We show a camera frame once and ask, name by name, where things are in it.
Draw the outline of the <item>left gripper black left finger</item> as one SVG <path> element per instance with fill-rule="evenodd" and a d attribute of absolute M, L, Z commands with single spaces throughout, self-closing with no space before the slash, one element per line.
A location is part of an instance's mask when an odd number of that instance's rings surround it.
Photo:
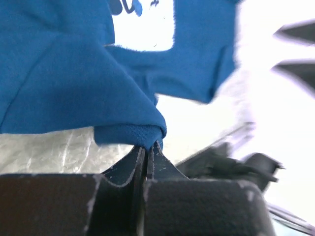
<path fill-rule="evenodd" d="M 133 148 L 102 174 L 0 177 L 3 236 L 134 236 L 145 150 Z"/>

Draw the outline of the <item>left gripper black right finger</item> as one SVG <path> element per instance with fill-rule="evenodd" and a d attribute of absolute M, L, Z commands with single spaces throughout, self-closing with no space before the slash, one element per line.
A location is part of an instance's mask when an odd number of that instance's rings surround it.
<path fill-rule="evenodd" d="M 146 236 L 273 236 L 262 191 L 244 179 L 189 178 L 154 144 L 144 184 Z"/>

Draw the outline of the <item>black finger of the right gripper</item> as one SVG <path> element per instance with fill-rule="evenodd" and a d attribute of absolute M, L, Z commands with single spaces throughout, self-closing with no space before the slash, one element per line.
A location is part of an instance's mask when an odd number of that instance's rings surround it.
<path fill-rule="evenodd" d="M 283 60 L 274 65 L 271 70 L 291 80 L 312 98 L 315 97 L 314 59 Z"/>
<path fill-rule="evenodd" d="M 296 41 L 315 44 L 315 22 L 305 21 L 294 23 L 291 25 L 284 25 L 280 27 L 274 35 L 286 37 Z"/>

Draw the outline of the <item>blue Mickey Mouse t-shirt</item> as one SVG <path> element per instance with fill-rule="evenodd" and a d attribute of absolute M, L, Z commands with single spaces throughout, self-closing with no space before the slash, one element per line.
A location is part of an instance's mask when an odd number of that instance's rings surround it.
<path fill-rule="evenodd" d="M 149 149 L 156 94 L 209 103 L 235 68 L 236 0 L 3 0 L 0 131 L 94 128 Z"/>

